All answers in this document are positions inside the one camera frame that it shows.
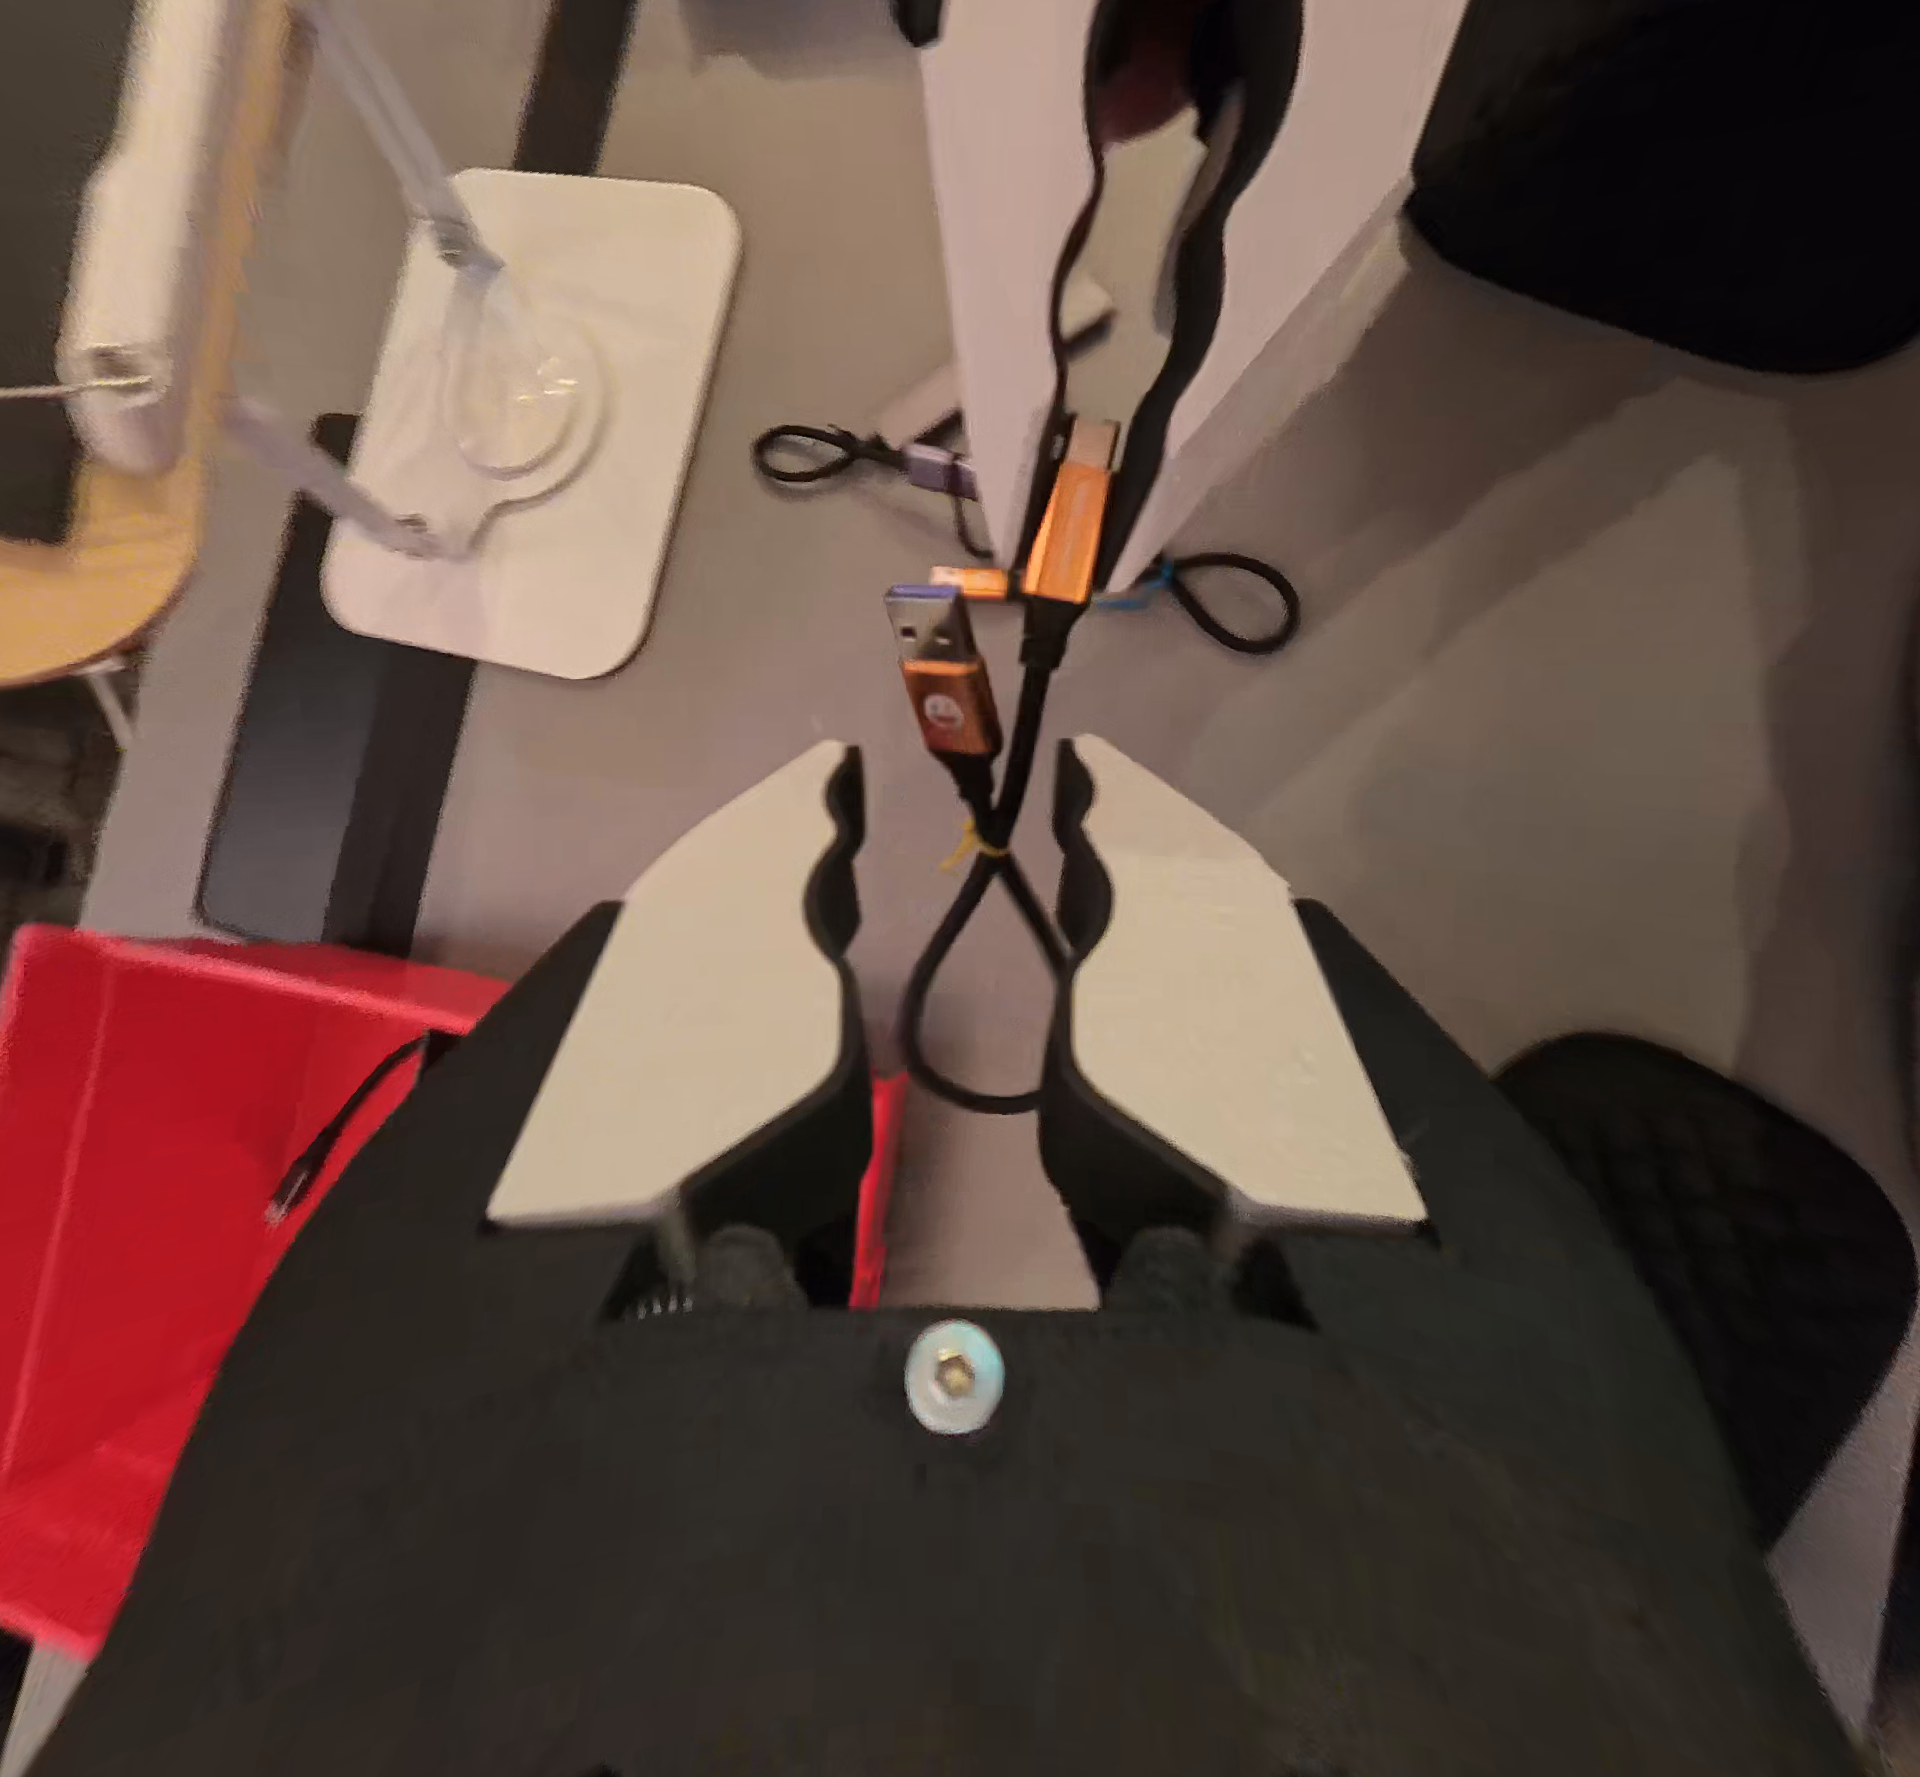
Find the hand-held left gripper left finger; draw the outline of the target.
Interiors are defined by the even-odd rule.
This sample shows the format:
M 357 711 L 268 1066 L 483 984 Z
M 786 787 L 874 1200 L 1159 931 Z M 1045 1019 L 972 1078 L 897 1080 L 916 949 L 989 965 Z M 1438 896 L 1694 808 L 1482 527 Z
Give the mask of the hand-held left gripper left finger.
M 861 753 L 820 738 L 660 854 L 619 901 L 492 1226 L 637 1229 L 683 1285 L 711 1236 L 751 1229 L 815 1305 L 852 1303 L 874 1157 L 863 839 Z

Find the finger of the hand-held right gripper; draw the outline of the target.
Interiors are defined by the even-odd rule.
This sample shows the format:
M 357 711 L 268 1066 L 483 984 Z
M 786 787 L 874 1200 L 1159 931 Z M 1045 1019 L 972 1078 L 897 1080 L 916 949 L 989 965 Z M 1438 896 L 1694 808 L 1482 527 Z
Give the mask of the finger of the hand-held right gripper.
M 1045 508 L 1062 300 L 1102 191 L 1093 38 L 1111 0 L 942 0 L 919 70 L 974 492 L 1005 564 Z
M 1217 324 L 1169 412 L 1115 584 L 1340 368 L 1377 312 L 1382 285 L 1363 273 L 1405 200 L 1468 5 L 1299 0 L 1283 119 L 1222 223 Z

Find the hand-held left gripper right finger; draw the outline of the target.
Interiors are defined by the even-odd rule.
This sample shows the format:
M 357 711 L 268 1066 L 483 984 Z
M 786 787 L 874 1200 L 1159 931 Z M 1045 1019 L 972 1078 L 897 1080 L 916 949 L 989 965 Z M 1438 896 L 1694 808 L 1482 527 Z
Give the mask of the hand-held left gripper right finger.
M 1105 737 L 1052 787 L 1064 967 L 1039 1157 L 1100 1290 L 1181 1232 L 1234 1282 L 1272 1241 L 1414 1236 L 1416 1176 L 1287 881 Z

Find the grey usb hub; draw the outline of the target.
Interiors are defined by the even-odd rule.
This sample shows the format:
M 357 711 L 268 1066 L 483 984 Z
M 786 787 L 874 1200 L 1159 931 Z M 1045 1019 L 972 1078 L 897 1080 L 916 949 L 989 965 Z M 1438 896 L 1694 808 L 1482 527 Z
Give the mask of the grey usb hub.
M 963 426 L 958 371 L 945 364 L 891 404 L 876 432 L 779 424 L 753 440 L 751 458 L 765 481 L 791 489 L 872 467 L 924 492 L 972 499 L 972 467 L 963 452 L 944 444 Z

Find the red plastic bin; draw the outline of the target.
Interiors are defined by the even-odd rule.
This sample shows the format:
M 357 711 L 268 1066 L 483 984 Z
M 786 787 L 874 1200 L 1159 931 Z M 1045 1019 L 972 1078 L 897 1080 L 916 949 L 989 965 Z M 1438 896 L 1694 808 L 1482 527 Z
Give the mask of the red plastic bin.
M 517 984 L 32 926 L 5 979 L 5 1633 L 126 1693 L 719 1745 L 919 1675 L 907 1543 L 989 1474 L 909 1422 L 874 1077 L 850 1305 L 774 1236 L 671 1282 L 492 1190 L 619 902 Z

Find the black cushion pad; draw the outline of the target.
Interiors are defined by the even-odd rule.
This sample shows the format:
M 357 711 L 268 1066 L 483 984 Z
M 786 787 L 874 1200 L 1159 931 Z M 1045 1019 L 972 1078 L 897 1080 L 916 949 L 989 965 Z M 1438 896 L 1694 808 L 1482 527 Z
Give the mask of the black cushion pad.
M 1653 1294 L 1775 1545 L 1907 1336 L 1902 1214 L 1834 1140 L 1664 1044 L 1576 1031 L 1495 1080 Z
M 1414 164 L 1465 276 L 1739 373 L 1918 333 L 1918 0 L 1649 0 Z

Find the white metal stand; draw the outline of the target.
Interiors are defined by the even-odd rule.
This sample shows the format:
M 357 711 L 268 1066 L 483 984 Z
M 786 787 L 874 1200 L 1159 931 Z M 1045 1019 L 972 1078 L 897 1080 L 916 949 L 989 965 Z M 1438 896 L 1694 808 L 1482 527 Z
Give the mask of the white metal stand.
M 347 467 L 242 397 L 229 432 L 331 515 L 344 631 L 595 681 L 642 646 L 742 227 L 713 191 L 451 171 L 350 0 L 303 0 L 411 231 Z

